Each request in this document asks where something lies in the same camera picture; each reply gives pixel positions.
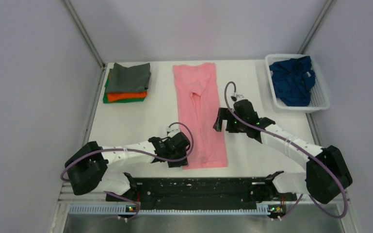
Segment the pink t shirt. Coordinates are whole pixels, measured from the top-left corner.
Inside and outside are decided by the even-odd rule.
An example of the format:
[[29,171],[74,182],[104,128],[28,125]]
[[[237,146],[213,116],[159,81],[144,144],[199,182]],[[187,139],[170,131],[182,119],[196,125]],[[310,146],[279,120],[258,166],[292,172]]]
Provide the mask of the pink t shirt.
[[186,169],[227,167],[224,134],[213,128],[220,108],[215,64],[177,65],[173,74],[178,120],[194,138]]

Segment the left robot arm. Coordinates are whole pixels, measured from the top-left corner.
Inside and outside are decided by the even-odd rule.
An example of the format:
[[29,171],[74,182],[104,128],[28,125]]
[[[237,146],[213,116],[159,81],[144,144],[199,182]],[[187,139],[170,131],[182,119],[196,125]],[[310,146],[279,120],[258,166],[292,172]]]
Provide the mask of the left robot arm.
[[67,160],[61,179],[71,184],[76,196],[98,188],[128,201],[136,195],[136,182],[124,168],[157,162],[166,162],[169,168],[187,166],[194,145],[193,136],[179,129],[168,131],[163,138],[151,137],[126,146],[101,147],[91,141]]

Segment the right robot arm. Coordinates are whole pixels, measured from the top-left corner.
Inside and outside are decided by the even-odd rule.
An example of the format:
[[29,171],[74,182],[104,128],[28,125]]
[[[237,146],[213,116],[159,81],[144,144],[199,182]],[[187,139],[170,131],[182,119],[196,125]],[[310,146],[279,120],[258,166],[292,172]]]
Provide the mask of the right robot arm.
[[258,117],[252,103],[234,102],[233,109],[219,108],[213,128],[220,132],[226,122],[229,133],[244,133],[296,162],[302,172],[279,172],[265,186],[265,194],[278,200],[284,193],[307,194],[317,202],[328,204],[353,183],[353,178],[341,151],[306,142],[279,127],[267,117]]

